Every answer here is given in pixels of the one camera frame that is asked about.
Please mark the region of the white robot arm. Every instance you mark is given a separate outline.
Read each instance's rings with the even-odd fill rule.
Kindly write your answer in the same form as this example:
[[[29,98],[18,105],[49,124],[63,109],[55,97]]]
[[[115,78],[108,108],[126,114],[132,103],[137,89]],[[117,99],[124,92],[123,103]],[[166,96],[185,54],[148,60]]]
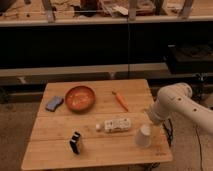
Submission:
[[[164,86],[147,115],[154,125],[162,124],[171,113],[182,114],[213,136],[213,111],[191,99],[192,88],[186,83]]]

